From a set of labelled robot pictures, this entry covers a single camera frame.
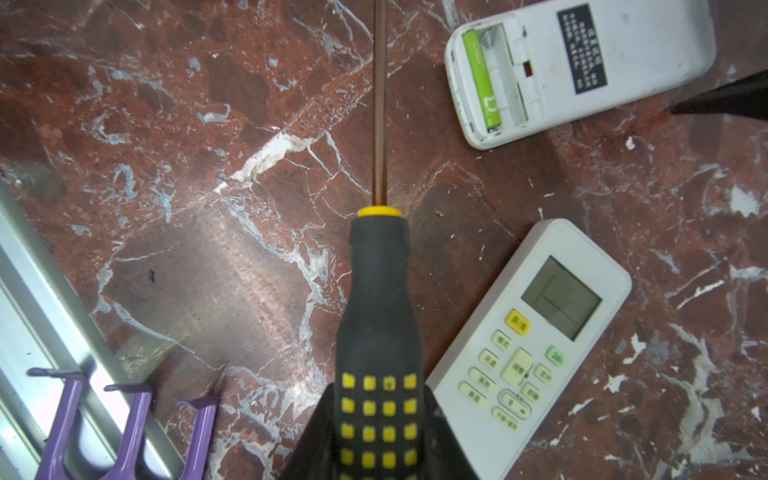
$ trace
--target marble floor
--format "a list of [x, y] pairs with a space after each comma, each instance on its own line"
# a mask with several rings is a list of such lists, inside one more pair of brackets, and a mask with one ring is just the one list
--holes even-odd
[[[509, 478], [768, 475], [768, 124], [665, 111], [766, 68], [768, 3], [711, 2], [701, 79], [475, 151], [445, 43], [521, 4], [389, 2], [389, 199], [427, 370], [531, 226], [565, 217], [634, 290]], [[220, 394], [210, 478], [275, 478], [333, 380], [369, 202], [372, 12], [0, 2], [2, 177], [180, 452], [176, 401]]]

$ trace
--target green button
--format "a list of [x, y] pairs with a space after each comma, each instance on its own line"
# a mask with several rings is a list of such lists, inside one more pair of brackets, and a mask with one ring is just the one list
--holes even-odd
[[557, 366], [563, 366], [565, 365], [565, 355], [563, 352], [558, 350], [556, 347], [549, 347], [547, 350], [547, 358], [550, 362], [554, 363]]

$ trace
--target yellow grip dot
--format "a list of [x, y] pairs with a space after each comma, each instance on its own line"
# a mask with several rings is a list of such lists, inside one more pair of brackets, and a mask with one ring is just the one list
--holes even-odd
[[402, 403], [402, 410], [409, 415], [413, 415], [416, 413], [416, 406], [416, 399], [407, 399]]
[[341, 424], [341, 438], [351, 440], [355, 438], [355, 426], [346, 422]]
[[366, 377], [362, 379], [362, 388], [364, 390], [368, 390], [369, 392], [376, 390], [376, 377], [366, 375]]
[[382, 454], [382, 467], [392, 469], [397, 466], [397, 455], [394, 452], [384, 452]]
[[395, 430], [395, 427], [389, 426], [384, 427], [382, 430], [382, 439], [384, 442], [392, 443], [395, 441], [395, 438], [397, 437], [397, 430]]
[[384, 390], [387, 392], [394, 392], [395, 388], [397, 387], [397, 380], [394, 376], [386, 376], [384, 377]]
[[373, 452], [362, 453], [362, 467], [363, 468], [375, 468], [376, 467], [376, 454]]
[[350, 449], [341, 449], [339, 461], [344, 465], [351, 465], [355, 463], [355, 453]]
[[414, 390], [416, 388], [416, 374], [412, 373], [406, 375], [406, 377], [402, 379], [402, 387], [406, 390]]
[[346, 397], [341, 398], [341, 411], [344, 413], [355, 412], [355, 401]]
[[419, 427], [417, 427], [415, 423], [409, 423], [402, 428], [402, 436], [405, 437], [406, 440], [415, 440], [418, 434]]
[[375, 442], [376, 441], [376, 427], [372, 427], [370, 425], [365, 426], [362, 428], [362, 440], [364, 442]]
[[355, 376], [350, 373], [344, 373], [341, 375], [341, 386], [345, 389], [355, 388]]
[[406, 453], [403, 455], [403, 461], [406, 463], [407, 466], [416, 465], [416, 462], [419, 460], [419, 454], [416, 453], [416, 449], [408, 449], [406, 450]]
[[397, 410], [396, 404], [392, 400], [387, 400], [382, 404], [382, 412], [385, 416], [393, 417], [395, 416], [395, 411]]
[[366, 400], [362, 403], [362, 414], [366, 417], [372, 417], [376, 414], [376, 402], [373, 400]]

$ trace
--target yellow button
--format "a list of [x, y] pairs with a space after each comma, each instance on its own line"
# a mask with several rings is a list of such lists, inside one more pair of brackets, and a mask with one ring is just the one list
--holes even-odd
[[362, 389], [368, 390], [369, 392], [376, 390], [376, 377], [366, 375], [365, 378], [362, 379]]
[[407, 399], [402, 403], [402, 410], [408, 415], [416, 413], [416, 399]]
[[393, 376], [386, 376], [383, 380], [384, 390], [387, 392], [394, 392], [395, 387], [397, 386], [397, 380], [395, 380], [395, 377]]
[[355, 376], [349, 373], [344, 373], [341, 375], [341, 385], [345, 389], [355, 388]]
[[392, 400], [387, 400], [382, 404], [382, 413], [385, 416], [393, 417], [395, 416], [395, 411], [397, 410], [396, 404]]
[[486, 399], [484, 395], [482, 395], [480, 392], [475, 390], [475, 388], [469, 385], [467, 382], [459, 383], [458, 389], [459, 391], [461, 391], [461, 393], [468, 396], [470, 399], [472, 399], [475, 403], [477, 403], [481, 407], [488, 405], [488, 399]]
[[341, 449], [341, 454], [339, 455], [339, 460], [344, 465], [351, 465], [355, 463], [355, 453], [350, 449]]
[[494, 343], [494, 345], [504, 350], [505, 352], [512, 348], [512, 339], [506, 336], [501, 330], [496, 330], [494, 332], [493, 337], [491, 337], [491, 341]]
[[406, 440], [416, 440], [416, 436], [419, 434], [419, 427], [415, 423], [409, 423], [402, 428], [402, 436]]
[[362, 414], [366, 417], [372, 417], [376, 414], [376, 402], [373, 400], [366, 400], [362, 403]]
[[419, 460], [419, 454], [416, 453], [416, 449], [408, 449], [402, 456], [402, 460], [408, 467], [411, 465], [416, 465], [416, 462]]
[[364, 442], [375, 442], [376, 441], [376, 427], [372, 427], [370, 425], [365, 426], [362, 428], [362, 440]]
[[505, 390], [502, 392], [502, 396], [499, 397], [499, 401], [503, 406], [509, 408], [512, 413], [525, 420], [531, 416], [531, 407], [525, 405], [515, 394]]
[[346, 397], [341, 398], [341, 411], [344, 413], [355, 412], [355, 401]]
[[506, 425], [507, 428], [513, 432], [517, 432], [518, 423], [515, 421], [515, 419], [512, 418], [512, 415], [507, 414], [507, 412], [500, 409], [499, 407], [493, 407], [493, 410], [491, 410], [491, 415], [493, 415], [493, 418]]
[[532, 402], [538, 402], [538, 400], [541, 398], [541, 392], [539, 392], [538, 389], [531, 385], [529, 382], [526, 382], [525, 385], [523, 385], [522, 392], [523, 395], [528, 397], [528, 399]]
[[518, 351], [515, 352], [515, 354], [512, 356], [512, 360], [510, 360], [509, 364], [507, 364], [506, 368], [504, 368], [504, 371], [502, 372], [502, 379], [504, 379], [504, 381], [509, 385], [520, 385], [520, 382], [523, 381], [525, 373], [531, 368], [532, 365], [533, 357], [531, 354], [523, 349], [518, 349]]
[[394, 452], [382, 453], [382, 467], [393, 469], [397, 466], [397, 455]]
[[480, 357], [478, 358], [489, 369], [496, 370], [496, 368], [498, 368], [498, 357], [494, 355], [491, 350], [483, 349], [482, 352], [480, 352]]
[[342, 422], [341, 424], [341, 438], [343, 439], [354, 439], [355, 438], [355, 426], [350, 425], [349, 423]]
[[363, 468], [375, 468], [376, 467], [376, 454], [373, 452], [362, 453], [362, 467]]
[[469, 378], [475, 380], [477, 383], [479, 383], [484, 389], [488, 390], [490, 393], [493, 393], [498, 389], [496, 387], [496, 382], [488, 378], [486, 374], [481, 372], [479, 369], [476, 369], [474, 366], [471, 369], [469, 369]]
[[416, 388], [416, 374], [412, 373], [406, 375], [406, 377], [402, 379], [402, 387], [406, 390], [414, 390]]
[[525, 318], [517, 310], [512, 310], [505, 322], [507, 325], [509, 325], [509, 328], [513, 329], [520, 335], [525, 335], [531, 329], [531, 321]]
[[389, 426], [382, 429], [382, 440], [384, 440], [384, 442], [392, 443], [395, 441], [396, 437], [397, 430], [395, 430], [395, 427]]
[[533, 371], [533, 374], [536, 375], [536, 378], [541, 380], [542, 382], [549, 385], [549, 383], [554, 378], [552, 375], [552, 372], [549, 371], [549, 369], [542, 364], [539, 364], [536, 369]]

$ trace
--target black rubber grip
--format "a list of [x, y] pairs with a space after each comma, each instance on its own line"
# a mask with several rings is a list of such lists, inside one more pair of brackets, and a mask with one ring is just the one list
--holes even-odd
[[421, 464], [424, 412], [422, 337], [407, 285], [408, 223], [359, 217], [349, 241], [352, 291], [336, 336], [337, 465], [352, 478], [406, 478]]

